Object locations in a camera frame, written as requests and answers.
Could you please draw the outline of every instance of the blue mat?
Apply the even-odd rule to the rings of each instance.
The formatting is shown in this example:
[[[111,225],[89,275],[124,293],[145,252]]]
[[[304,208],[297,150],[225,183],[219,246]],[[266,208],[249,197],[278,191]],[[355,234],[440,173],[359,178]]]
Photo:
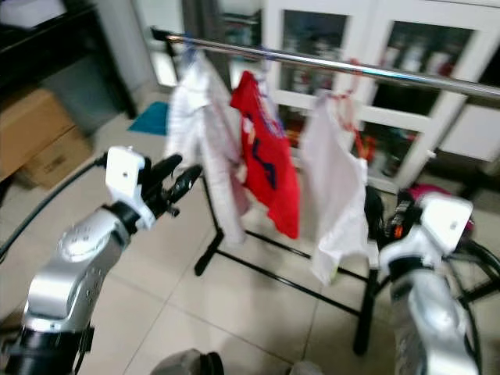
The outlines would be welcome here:
[[[128,128],[129,131],[141,133],[166,135],[168,123],[166,115],[169,112],[169,105],[163,102],[154,102],[146,109],[134,123]]]

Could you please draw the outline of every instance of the red shirt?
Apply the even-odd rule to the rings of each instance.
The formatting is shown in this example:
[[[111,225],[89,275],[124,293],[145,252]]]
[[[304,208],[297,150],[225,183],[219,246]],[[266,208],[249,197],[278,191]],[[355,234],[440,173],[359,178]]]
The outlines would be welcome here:
[[[290,143],[280,120],[266,112],[259,86],[245,71],[231,106],[241,113],[241,143],[247,166],[245,186],[269,208],[267,216],[290,238],[298,237],[300,191]]]

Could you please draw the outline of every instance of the white cloth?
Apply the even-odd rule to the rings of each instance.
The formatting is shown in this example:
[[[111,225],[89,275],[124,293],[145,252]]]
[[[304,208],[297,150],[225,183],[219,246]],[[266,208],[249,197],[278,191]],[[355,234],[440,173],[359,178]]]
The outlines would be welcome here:
[[[179,153],[181,167],[202,163],[220,227],[230,245],[241,244],[241,215],[248,200],[235,169],[241,161],[240,116],[202,52],[196,52],[170,100],[165,156]]]
[[[377,261],[364,212],[366,161],[346,148],[332,105],[330,92],[319,91],[300,140],[303,172],[318,215],[312,271],[325,285],[346,255]]]

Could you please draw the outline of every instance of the clothes drying rack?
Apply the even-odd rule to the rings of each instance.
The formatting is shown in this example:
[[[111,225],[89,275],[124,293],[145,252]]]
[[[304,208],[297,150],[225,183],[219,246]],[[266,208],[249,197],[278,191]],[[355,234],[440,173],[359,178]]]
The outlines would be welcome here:
[[[425,74],[410,73],[402,70],[381,69],[380,67],[377,66],[326,60],[326,59],[320,59],[312,55],[304,55],[299,53],[289,53],[278,50],[249,48],[240,45],[229,45],[229,44],[219,43],[216,41],[208,41],[205,39],[187,37],[182,34],[170,33],[168,31],[160,30],[155,27],[152,27],[151,30],[154,39],[165,42],[166,53],[172,59],[173,69],[177,79],[178,79],[177,67],[175,62],[176,53],[173,48],[173,44],[186,43],[196,48],[205,49],[213,52],[221,52],[229,55],[243,55],[253,59],[269,59],[271,61],[277,61],[281,63],[307,66],[323,70],[332,70],[341,73],[360,74],[364,77],[376,77],[378,80],[383,80],[383,81],[392,81],[392,82],[403,81],[407,84],[421,86],[421,87],[439,88],[442,90],[458,92],[469,96],[479,96],[484,98],[500,100],[500,88],[485,86],[483,84],[476,84],[464,80],[453,80],[445,77],[436,77]],[[346,270],[341,267],[338,268],[339,273],[348,275],[350,277],[354,277],[355,279],[366,283],[364,295],[362,298],[361,309],[356,310],[343,303],[325,297],[324,295],[316,291],[313,291],[307,287],[304,287],[303,285],[297,284],[294,281],[287,279],[286,277],[276,275],[274,272],[266,270],[244,259],[238,258],[237,256],[234,256],[228,252],[219,250],[219,246],[222,240],[224,239],[224,233],[213,211],[212,199],[210,197],[210,192],[205,178],[202,178],[202,183],[205,196],[208,202],[210,215],[212,217],[213,226],[216,230],[216,235],[210,242],[205,253],[197,261],[195,265],[195,274],[197,276],[201,276],[205,271],[206,267],[209,265],[212,257],[215,254],[221,255],[226,257],[227,259],[235,261],[236,263],[246,266],[256,272],[259,272],[264,276],[270,277],[271,279],[279,281],[282,284],[295,288],[299,291],[306,293],[307,295],[311,295],[315,298],[318,298],[319,300],[326,302],[329,305],[333,305],[335,307],[338,307],[339,309],[346,311],[347,313],[357,316],[358,326],[355,332],[353,350],[357,355],[363,355],[368,348],[368,342],[370,339],[370,326],[373,317],[373,307],[375,298],[380,293],[380,291],[382,291],[382,289],[388,284],[389,282],[388,277],[385,277],[382,281],[378,281],[379,271],[376,268],[370,268],[367,277],[364,277],[362,275],[359,275],[357,273],[354,273],[350,270]],[[256,233],[251,230],[245,230],[245,232],[249,236],[258,238],[259,240],[271,244],[286,252],[290,252],[304,259],[311,258],[311,256],[307,253],[302,252],[296,248],[292,248],[291,246],[281,244],[280,242],[268,238],[265,235]]]

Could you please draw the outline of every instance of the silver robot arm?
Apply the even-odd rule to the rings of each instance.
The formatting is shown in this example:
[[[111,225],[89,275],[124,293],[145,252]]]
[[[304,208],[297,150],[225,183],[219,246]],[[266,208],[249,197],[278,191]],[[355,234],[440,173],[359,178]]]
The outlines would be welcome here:
[[[477,375],[466,347],[466,314],[446,279],[434,270],[459,242],[472,205],[460,198],[426,195],[420,222],[380,253],[390,275],[398,375]]]
[[[181,160],[173,155],[151,167],[130,148],[110,148],[105,180],[115,202],[71,227],[32,280],[23,329],[9,352],[6,373],[73,372],[77,354],[82,359],[90,350],[91,317],[104,279],[131,236],[151,228],[163,213],[176,216],[179,210],[173,204],[199,177],[201,167],[193,166],[169,190],[163,189],[163,180]]]

